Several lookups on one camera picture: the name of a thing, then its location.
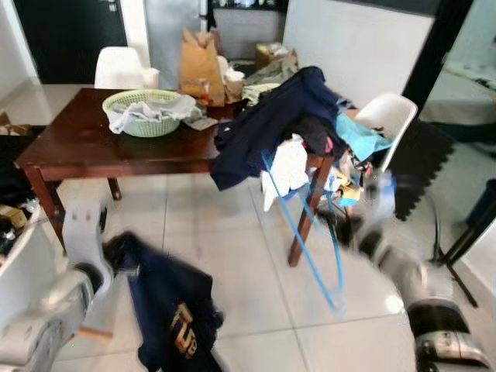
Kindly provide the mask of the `green plastic basket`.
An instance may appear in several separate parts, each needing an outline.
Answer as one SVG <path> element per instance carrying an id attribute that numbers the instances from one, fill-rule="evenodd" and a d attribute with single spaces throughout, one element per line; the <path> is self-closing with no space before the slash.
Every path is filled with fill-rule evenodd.
<path id="1" fill-rule="evenodd" d="M 170 90 L 124 90 L 104 99 L 102 109 L 114 134 L 163 137 L 180 127 L 181 119 L 164 113 L 164 106 L 177 103 L 180 98 L 181 95 Z"/>

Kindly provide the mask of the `large navy garment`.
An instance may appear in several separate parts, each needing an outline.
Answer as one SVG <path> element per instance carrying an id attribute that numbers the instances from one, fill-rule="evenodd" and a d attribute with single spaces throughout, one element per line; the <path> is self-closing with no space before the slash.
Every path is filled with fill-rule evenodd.
<path id="1" fill-rule="evenodd" d="M 325 82 L 319 67 L 303 67 L 233 121 L 219 124 L 213 139 L 219 155 L 209 171 L 216 187 L 225 191 L 258 177 L 262 152 L 274 151 L 288 134 L 301 135 L 309 153 L 339 159 L 350 145 L 336 131 L 340 98 Z"/>

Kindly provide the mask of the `white crumpled cloth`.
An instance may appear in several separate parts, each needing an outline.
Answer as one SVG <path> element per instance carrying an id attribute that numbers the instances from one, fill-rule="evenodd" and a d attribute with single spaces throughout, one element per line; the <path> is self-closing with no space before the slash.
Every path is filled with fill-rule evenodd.
<path id="1" fill-rule="evenodd" d="M 206 108 L 194 97 L 171 90 L 126 90 L 111 95 L 102 109 L 114 134 L 139 138 L 163 137 L 181 124 L 202 119 Z"/>

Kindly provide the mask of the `navy garment with logo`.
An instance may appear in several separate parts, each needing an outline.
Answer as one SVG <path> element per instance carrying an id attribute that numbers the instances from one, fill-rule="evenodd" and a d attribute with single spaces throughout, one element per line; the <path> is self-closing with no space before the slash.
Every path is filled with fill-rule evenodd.
<path id="1" fill-rule="evenodd" d="M 214 352 L 223 312 L 214 305 L 213 279 L 134 233 L 127 280 L 146 372 L 226 372 Z"/>

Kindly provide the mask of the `black tripod stand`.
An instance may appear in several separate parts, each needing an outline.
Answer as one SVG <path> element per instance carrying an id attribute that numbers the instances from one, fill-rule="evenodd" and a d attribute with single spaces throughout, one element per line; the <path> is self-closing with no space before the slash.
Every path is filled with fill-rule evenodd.
<path id="1" fill-rule="evenodd" d="M 439 238 L 439 223 L 437 222 L 437 216 L 439 214 L 435 213 L 435 245 L 433 245 L 433 256 L 431 262 L 444 266 L 451 277 L 453 277 L 454 283 L 457 284 L 458 288 L 462 291 L 462 294 L 467 298 L 469 305 L 472 308 L 478 308 L 479 304 L 475 300 L 474 294 L 469 291 L 469 288 L 461 280 L 460 275 L 454 269 L 454 264 L 464 258 L 469 251 L 471 251 L 472 246 L 483 236 L 488 226 L 496 219 L 496 196 L 490 194 L 489 191 L 483 192 L 481 197 L 476 201 L 476 205 L 472 212 L 469 213 L 467 219 L 467 229 L 465 229 L 460 237 L 456 239 L 451 248 L 447 251 L 443 251 L 440 248 L 437 238 Z"/>

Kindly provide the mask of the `olive green cloth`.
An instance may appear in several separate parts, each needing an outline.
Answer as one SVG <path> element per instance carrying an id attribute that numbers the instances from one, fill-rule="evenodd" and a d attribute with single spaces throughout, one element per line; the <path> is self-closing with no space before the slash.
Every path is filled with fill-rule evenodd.
<path id="1" fill-rule="evenodd" d="M 244 79 L 242 98 L 248 99 L 252 104 L 256 104 L 263 92 L 275 89 L 278 85 L 287 81 L 288 78 L 297 74 L 299 70 L 298 58 L 295 56 L 272 61 L 266 67 L 260 68 Z"/>

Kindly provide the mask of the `black door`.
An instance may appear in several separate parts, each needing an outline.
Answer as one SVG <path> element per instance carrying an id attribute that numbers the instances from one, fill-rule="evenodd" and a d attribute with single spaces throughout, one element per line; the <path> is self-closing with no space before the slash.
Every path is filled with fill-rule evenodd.
<path id="1" fill-rule="evenodd" d="M 12 0 L 42 84 L 94 84 L 103 47 L 126 47 L 120 0 Z"/>

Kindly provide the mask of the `brown paper bag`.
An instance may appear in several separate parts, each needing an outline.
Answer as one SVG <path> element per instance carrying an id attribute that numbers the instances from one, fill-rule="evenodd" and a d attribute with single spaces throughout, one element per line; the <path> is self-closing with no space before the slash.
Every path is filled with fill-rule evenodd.
<path id="1" fill-rule="evenodd" d="M 212 33 L 192 33 L 184 29 L 177 91 L 208 107 L 226 105 L 226 85 Z"/>

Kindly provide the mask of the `blue plastic hanger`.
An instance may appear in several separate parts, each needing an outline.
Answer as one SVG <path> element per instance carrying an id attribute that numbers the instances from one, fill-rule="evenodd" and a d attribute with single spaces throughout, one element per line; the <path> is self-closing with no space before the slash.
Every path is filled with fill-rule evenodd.
<path id="1" fill-rule="evenodd" d="M 290 255 L 288 255 L 288 263 L 292 267 L 297 266 L 300 259 L 304 257 L 307 260 L 308 269 L 311 271 L 313 280 L 318 285 L 320 294 L 323 296 L 327 304 L 327 308 L 332 312 L 332 315 L 336 318 L 341 318 L 345 313 L 345 302 L 343 300 L 343 293 L 345 288 L 345 277 L 343 273 L 343 249 L 336 242 L 336 234 L 333 231 L 333 227 L 329 227 L 329 234 L 332 235 L 332 247 L 334 255 L 334 263 L 336 263 L 336 283 L 329 286 L 323 280 L 322 273 L 318 264 L 313 259 L 311 250 L 309 250 L 307 245 L 307 238 L 311 232 L 312 227 L 319 223 L 318 216 L 316 216 L 315 209 L 318 208 L 320 198 L 327 194 L 326 184 L 329 180 L 330 174 L 332 174 L 332 166 L 326 163 L 325 159 L 318 159 L 318 170 L 315 172 L 315 176 L 306 181 L 296 192 L 288 189 L 286 195 L 281 195 L 279 189 L 277 189 L 277 180 L 274 176 L 273 160 L 275 156 L 270 151 L 261 152 L 261 160 L 263 162 L 263 171 L 269 177 L 270 188 L 275 192 L 274 202 L 280 206 L 282 213 L 284 214 L 284 219 L 291 221 L 290 210 L 288 210 L 288 201 L 293 198 L 293 196 L 298 196 L 300 199 L 302 213 L 301 219 L 297 223 L 291 224 L 291 231 L 294 233 L 294 242 L 290 247 Z"/>

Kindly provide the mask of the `dark brown wooden table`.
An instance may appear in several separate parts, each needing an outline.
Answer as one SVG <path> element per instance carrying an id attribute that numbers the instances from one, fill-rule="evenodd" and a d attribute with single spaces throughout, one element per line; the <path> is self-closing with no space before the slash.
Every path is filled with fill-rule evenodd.
<path id="1" fill-rule="evenodd" d="M 105 178 L 116 201 L 121 198 L 118 180 L 131 176 L 205 174 L 213 170 L 220 153 L 235 148 L 236 137 L 248 133 L 231 121 L 241 120 L 239 104 L 208 109 L 208 117 L 220 120 L 209 129 L 181 124 L 158 137 L 116 134 L 109 128 L 103 102 L 116 89 L 82 88 L 47 125 L 38 138 L 15 159 L 25 171 L 40 206 L 64 244 L 65 208 L 57 195 L 61 181 L 71 178 Z"/>

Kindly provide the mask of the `white plastic chair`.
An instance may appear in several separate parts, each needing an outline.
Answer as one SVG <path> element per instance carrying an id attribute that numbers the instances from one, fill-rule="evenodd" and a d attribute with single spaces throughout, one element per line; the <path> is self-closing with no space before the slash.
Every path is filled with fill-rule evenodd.
<path id="1" fill-rule="evenodd" d="M 387 93 L 373 98 L 352 117 L 362 126 L 370 129 L 381 128 L 380 134 L 391 141 L 392 146 L 387 149 L 384 158 L 378 164 L 380 171 L 385 171 L 390 166 L 401 138 L 418 112 L 417 104 L 407 97 Z"/>
<path id="2" fill-rule="evenodd" d="M 95 71 L 95 88 L 158 89 L 160 72 L 144 67 L 138 50 L 128 46 L 107 46 L 100 50 Z"/>

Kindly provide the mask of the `teal cloth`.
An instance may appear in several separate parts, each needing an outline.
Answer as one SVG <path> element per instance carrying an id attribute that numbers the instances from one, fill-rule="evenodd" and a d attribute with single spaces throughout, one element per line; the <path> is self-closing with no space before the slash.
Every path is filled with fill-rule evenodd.
<path id="1" fill-rule="evenodd" d="M 358 160 L 364 162 L 373 153 L 392 148 L 392 141 L 370 128 L 354 122 L 347 114 L 340 113 L 334 122 L 338 137 L 350 146 Z"/>

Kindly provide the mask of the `white hanging cloth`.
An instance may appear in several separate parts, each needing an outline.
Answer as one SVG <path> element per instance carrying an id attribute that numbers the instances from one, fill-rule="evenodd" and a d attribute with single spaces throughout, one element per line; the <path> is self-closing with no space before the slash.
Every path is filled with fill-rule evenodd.
<path id="1" fill-rule="evenodd" d="M 277 198 L 289 196 L 309 182 L 308 153 L 302 137 L 293 134 L 277 145 L 274 151 L 263 151 L 261 156 L 263 210 L 269 212 Z"/>

